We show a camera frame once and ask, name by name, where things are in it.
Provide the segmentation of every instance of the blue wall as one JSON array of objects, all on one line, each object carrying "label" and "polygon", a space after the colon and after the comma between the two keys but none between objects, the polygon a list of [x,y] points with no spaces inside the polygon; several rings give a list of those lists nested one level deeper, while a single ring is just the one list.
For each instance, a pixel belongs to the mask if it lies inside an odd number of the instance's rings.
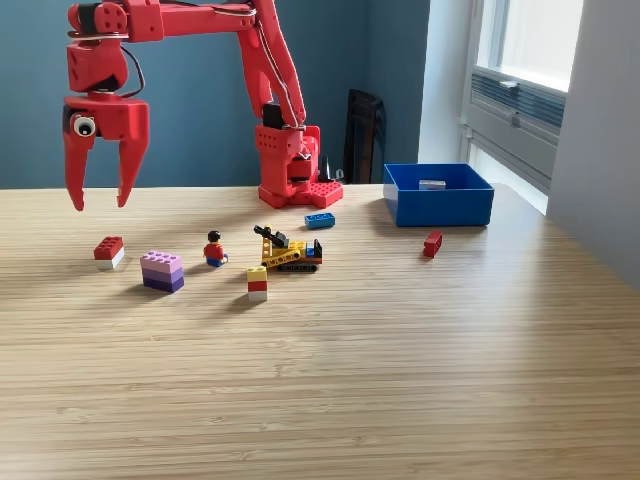
[{"label": "blue wall", "polygon": [[[61,187],[60,119],[62,98],[69,94],[66,12],[72,0],[6,3],[0,19],[0,188]],[[323,152],[333,168],[342,162],[350,88],[372,91],[385,101],[388,161],[417,161],[428,5],[428,0],[276,0],[307,123],[322,129]],[[235,35],[172,38],[131,50],[147,78],[139,98],[152,112],[151,145],[137,186],[258,184],[257,120]],[[96,142],[86,186],[117,185],[117,165],[117,145]]]},{"label": "blue wall", "polygon": [[367,5],[366,89],[385,104],[385,162],[416,163],[430,1],[369,0]]}]

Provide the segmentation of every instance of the purple lego brick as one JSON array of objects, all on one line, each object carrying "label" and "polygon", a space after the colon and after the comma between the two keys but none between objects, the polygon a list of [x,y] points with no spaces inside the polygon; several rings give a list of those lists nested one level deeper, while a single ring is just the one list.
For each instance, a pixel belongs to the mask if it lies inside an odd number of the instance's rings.
[{"label": "purple lego brick", "polygon": [[142,283],[147,288],[153,288],[154,290],[161,290],[167,293],[176,293],[182,287],[184,287],[184,277],[180,277],[174,283],[159,282],[150,278],[143,278]]},{"label": "purple lego brick", "polygon": [[140,266],[146,270],[155,270],[162,273],[173,273],[182,268],[182,259],[170,253],[154,252],[145,253],[140,258]]},{"label": "purple lego brick", "polygon": [[173,273],[158,272],[157,270],[149,270],[147,268],[142,269],[142,278],[157,280],[158,282],[175,283],[182,277],[184,277],[184,269],[182,267]]}]

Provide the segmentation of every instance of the googly eye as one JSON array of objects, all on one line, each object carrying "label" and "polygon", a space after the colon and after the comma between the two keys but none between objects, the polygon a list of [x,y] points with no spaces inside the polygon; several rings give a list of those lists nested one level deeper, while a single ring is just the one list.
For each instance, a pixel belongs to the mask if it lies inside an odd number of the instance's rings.
[{"label": "googly eye", "polygon": [[96,122],[91,117],[78,116],[73,121],[73,130],[81,137],[90,137],[96,133]]}]

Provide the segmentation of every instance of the red robot arm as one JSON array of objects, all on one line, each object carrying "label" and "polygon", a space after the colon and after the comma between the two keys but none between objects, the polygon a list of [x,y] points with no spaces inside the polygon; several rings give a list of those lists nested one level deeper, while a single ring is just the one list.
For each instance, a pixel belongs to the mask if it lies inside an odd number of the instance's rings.
[{"label": "red robot arm", "polygon": [[[69,9],[74,31],[67,49],[71,90],[84,97],[65,98],[63,134],[67,189],[78,210],[88,152],[95,137],[120,142],[118,206],[131,194],[149,144],[149,107],[117,94],[128,76],[125,54],[144,77],[122,42],[160,41],[167,36],[236,32],[247,90],[255,115],[261,155],[260,198],[279,208],[313,204],[326,208],[342,198],[342,186],[318,183],[320,132],[306,127],[298,76],[285,44],[274,0],[225,5],[192,5],[177,0],[103,0]],[[275,92],[281,106],[274,106]]]}]

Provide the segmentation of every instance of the window frame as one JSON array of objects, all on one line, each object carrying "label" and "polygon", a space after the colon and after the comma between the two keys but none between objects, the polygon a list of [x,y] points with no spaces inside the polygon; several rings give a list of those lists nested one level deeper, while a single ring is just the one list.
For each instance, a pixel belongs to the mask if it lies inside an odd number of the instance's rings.
[{"label": "window frame", "polygon": [[493,2],[490,18],[493,30],[489,39],[488,65],[498,68],[504,45],[510,0],[474,0],[469,52],[459,123],[466,129],[462,136],[460,158],[470,162],[471,146],[491,152],[495,158],[536,188],[548,193],[560,136],[560,128],[527,117],[522,112],[474,91],[472,78],[480,75],[501,84],[503,88],[526,89],[541,96],[551,96],[565,102],[567,94],[561,90],[507,75],[491,68],[478,66],[481,48],[482,22],[486,2]]}]

